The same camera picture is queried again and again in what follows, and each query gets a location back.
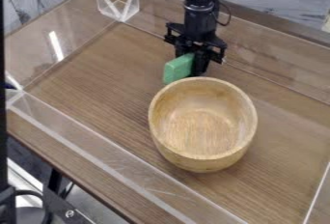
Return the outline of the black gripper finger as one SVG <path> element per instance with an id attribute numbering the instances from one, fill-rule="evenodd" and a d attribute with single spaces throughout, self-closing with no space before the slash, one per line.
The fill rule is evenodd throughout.
<path id="1" fill-rule="evenodd" d="M 184 42 L 184 41 L 176 41 L 174 42 L 174 56 L 180 57 L 181 55 L 186 53 L 193 53 L 195 52 L 195 47 L 190 42 Z"/>
<path id="2" fill-rule="evenodd" d="M 193 63 L 190 69 L 192 76 L 200 76 L 204 74 L 207 70 L 208 62 L 209 62 L 209 51 L 197 50 L 193 56 Z"/>

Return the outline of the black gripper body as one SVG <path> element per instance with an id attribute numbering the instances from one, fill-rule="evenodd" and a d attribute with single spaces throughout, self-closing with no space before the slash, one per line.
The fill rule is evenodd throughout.
<path id="1" fill-rule="evenodd" d="M 176 41 L 190 42 L 195 52 L 208 50 L 209 60 L 221 63 L 227 44 L 216 37 L 217 12 L 217 5 L 207 9 L 185 6 L 184 22 L 165 24 L 164 41 L 172 45 Z"/>

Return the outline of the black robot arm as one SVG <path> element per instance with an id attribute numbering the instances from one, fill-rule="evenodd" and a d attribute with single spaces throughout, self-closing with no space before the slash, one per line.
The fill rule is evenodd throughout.
<path id="1" fill-rule="evenodd" d="M 165 65 L 174 78 L 200 76 L 208 63 L 223 63 L 227 43 L 216 36 L 220 0 L 184 0 L 184 21 L 165 24 L 164 41 L 173 45 L 174 59 Z"/>

